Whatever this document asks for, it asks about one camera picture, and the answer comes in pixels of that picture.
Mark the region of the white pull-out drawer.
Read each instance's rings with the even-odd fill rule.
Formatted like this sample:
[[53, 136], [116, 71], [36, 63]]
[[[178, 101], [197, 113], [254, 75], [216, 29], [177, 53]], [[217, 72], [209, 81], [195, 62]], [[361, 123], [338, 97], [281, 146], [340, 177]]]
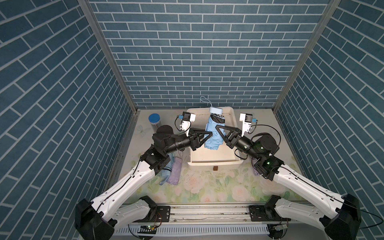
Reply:
[[243, 162], [226, 144], [220, 145], [218, 150], [209, 150], [203, 145], [196, 151], [190, 151], [188, 165], [194, 171], [213, 171], [214, 166], [221, 171], [237, 169]]

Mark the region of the light blue umbrella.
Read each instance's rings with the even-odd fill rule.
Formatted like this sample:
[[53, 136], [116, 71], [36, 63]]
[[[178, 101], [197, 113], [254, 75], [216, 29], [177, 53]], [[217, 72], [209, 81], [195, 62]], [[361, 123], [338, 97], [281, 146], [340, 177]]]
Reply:
[[200, 101], [210, 104], [210, 116], [206, 124], [206, 131], [212, 132], [212, 136], [205, 142], [205, 148], [209, 150], [218, 150], [223, 144], [223, 138], [220, 134], [225, 135], [223, 130], [218, 131], [216, 126], [225, 126], [225, 117], [223, 109], [214, 107], [209, 99], [204, 96], [200, 97]]
[[159, 185], [164, 185], [169, 177], [171, 176], [173, 164], [175, 162], [175, 155], [173, 153], [169, 154], [170, 161], [167, 163], [167, 165], [161, 170], [161, 181], [159, 182]]

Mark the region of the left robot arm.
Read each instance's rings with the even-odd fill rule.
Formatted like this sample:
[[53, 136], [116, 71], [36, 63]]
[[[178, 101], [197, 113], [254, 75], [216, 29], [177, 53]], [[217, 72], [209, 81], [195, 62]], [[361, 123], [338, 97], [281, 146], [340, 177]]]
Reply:
[[124, 207], [125, 201], [170, 162], [170, 153], [200, 148], [212, 132], [191, 128], [188, 134], [174, 134], [161, 126], [153, 134], [153, 144], [138, 163], [117, 183], [91, 201], [81, 200], [75, 208], [74, 226], [84, 240], [108, 240], [119, 227], [135, 221], [153, 222], [157, 204], [148, 196]]

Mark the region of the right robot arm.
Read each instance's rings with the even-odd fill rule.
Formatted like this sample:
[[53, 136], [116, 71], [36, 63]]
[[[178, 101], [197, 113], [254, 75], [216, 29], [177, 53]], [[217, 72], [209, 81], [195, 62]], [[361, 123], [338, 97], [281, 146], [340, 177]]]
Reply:
[[216, 126], [223, 141], [257, 162], [256, 171], [265, 179], [294, 191], [312, 206], [294, 204], [278, 196], [271, 200], [274, 211], [281, 217], [297, 220], [323, 230], [332, 240], [354, 240], [362, 218], [360, 201], [351, 194], [340, 195], [310, 181], [275, 157], [279, 146], [269, 133], [259, 133], [253, 139], [235, 127]]

